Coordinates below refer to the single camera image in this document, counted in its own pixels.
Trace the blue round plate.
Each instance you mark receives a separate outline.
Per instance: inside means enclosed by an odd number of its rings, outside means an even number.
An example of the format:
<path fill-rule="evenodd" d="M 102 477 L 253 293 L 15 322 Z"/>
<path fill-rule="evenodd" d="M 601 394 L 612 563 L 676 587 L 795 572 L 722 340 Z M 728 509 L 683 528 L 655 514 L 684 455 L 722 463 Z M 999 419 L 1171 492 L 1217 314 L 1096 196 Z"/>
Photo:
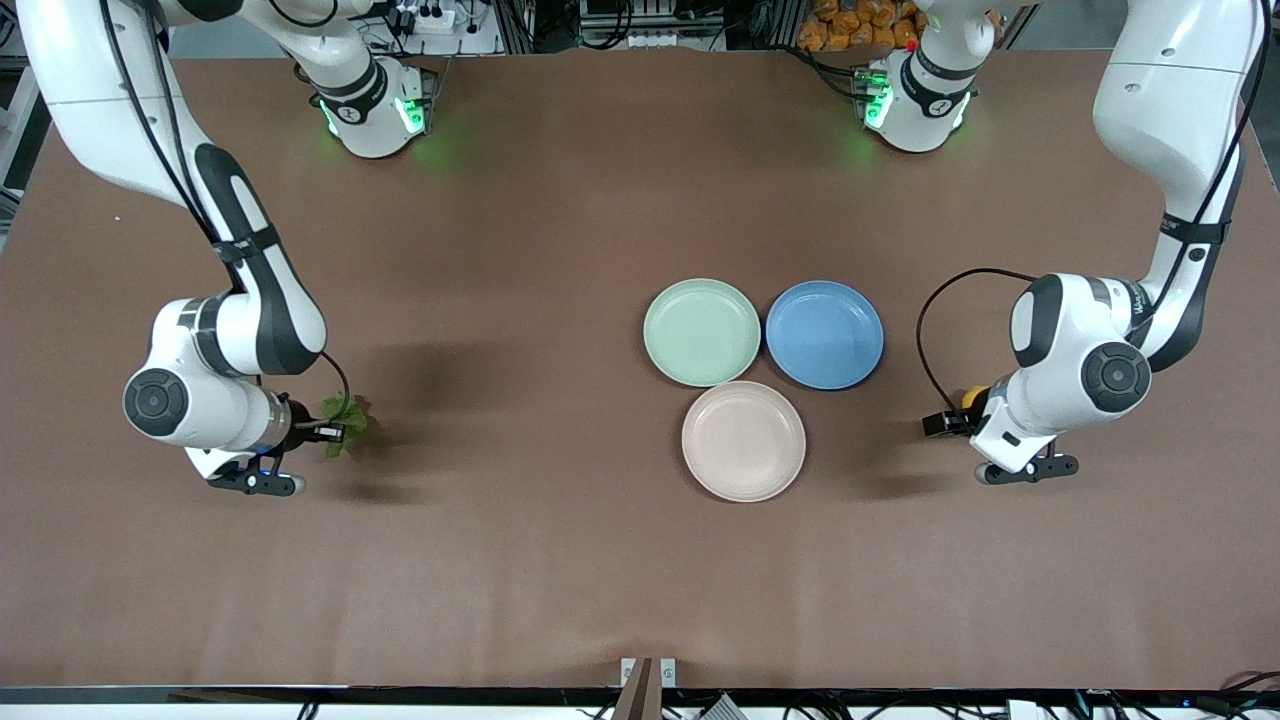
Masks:
<path fill-rule="evenodd" d="M 876 306 L 835 281 L 806 281 L 783 291 L 765 315 L 764 333 L 774 365 L 812 389 L 859 386 L 884 354 L 884 327 Z"/>

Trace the brown wooden strip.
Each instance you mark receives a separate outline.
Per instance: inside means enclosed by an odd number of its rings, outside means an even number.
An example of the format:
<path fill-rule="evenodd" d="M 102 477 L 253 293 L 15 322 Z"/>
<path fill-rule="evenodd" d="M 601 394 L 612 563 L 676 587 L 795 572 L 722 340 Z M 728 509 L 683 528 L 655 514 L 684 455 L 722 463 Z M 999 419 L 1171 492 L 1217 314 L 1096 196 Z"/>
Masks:
<path fill-rule="evenodd" d="M 622 685 L 611 720 L 662 720 L 660 680 L 644 676 L 641 670 L 634 671 Z"/>

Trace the white power strip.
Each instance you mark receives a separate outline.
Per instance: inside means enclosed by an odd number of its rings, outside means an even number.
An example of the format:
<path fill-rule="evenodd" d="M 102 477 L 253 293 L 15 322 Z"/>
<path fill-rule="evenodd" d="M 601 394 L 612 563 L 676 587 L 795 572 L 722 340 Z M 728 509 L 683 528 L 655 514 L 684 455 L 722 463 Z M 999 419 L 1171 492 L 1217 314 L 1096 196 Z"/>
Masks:
<path fill-rule="evenodd" d="M 399 35 L 453 35 L 461 18 L 452 0 L 394 0 L 387 14 Z"/>

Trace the silver metal table bracket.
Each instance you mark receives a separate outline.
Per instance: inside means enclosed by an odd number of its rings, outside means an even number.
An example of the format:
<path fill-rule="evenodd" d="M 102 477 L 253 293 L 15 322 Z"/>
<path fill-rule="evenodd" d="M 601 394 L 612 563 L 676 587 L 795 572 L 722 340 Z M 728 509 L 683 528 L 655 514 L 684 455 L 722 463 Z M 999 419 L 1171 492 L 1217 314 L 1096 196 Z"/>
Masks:
<path fill-rule="evenodd" d="M 676 659 L 623 657 L 620 660 L 618 687 L 625 685 L 636 670 L 641 670 L 643 675 L 646 678 L 658 678 L 660 680 L 660 687 L 664 689 L 673 689 L 678 687 L 678 665 Z"/>

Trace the beige round plate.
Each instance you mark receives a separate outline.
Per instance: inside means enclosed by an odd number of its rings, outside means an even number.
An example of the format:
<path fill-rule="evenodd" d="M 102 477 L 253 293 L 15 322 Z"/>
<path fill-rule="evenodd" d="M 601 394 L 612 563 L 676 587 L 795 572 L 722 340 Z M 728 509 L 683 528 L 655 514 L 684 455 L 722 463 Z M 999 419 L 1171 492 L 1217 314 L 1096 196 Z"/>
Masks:
<path fill-rule="evenodd" d="M 732 380 L 704 391 L 680 433 L 692 478 L 724 501 L 759 503 L 782 495 L 806 460 L 806 429 L 777 389 Z"/>

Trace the green lettuce leaf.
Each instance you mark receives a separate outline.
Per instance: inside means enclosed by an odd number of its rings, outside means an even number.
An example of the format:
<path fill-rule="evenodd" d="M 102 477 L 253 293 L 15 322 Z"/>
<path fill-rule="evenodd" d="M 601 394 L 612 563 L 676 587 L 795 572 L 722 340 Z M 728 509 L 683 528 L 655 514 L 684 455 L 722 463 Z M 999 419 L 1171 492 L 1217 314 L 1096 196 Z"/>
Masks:
<path fill-rule="evenodd" d="M 338 459 L 343 454 L 352 456 L 358 442 L 369 429 L 367 404 L 360 396 L 333 395 L 321 404 L 321 413 L 332 427 L 342 429 L 342 442 L 326 443 L 325 457 Z"/>

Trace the bag of orange items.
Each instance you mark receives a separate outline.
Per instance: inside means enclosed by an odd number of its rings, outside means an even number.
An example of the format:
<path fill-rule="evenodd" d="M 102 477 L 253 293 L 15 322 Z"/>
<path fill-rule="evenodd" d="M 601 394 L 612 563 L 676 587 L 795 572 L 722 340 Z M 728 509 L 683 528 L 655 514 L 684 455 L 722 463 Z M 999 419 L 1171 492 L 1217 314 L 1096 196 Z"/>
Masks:
<path fill-rule="evenodd" d="M 809 53 L 867 45 L 911 50 L 929 20 L 914 0 L 809 0 L 795 45 Z"/>

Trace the mint green round plate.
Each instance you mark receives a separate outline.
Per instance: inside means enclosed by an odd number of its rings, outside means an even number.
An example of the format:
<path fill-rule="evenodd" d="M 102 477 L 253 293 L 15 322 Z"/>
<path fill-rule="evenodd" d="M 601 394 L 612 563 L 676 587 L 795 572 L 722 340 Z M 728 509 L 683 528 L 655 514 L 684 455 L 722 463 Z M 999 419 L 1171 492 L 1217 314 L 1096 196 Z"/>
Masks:
<path fill-rule="evenodd" d="M 762 337 L 760 318 L 748 296 L 710 278 L 662 290 L 643 320 L 643 345 L 654 366 L 698 388 L 740 378 L 759 355 Z"/>

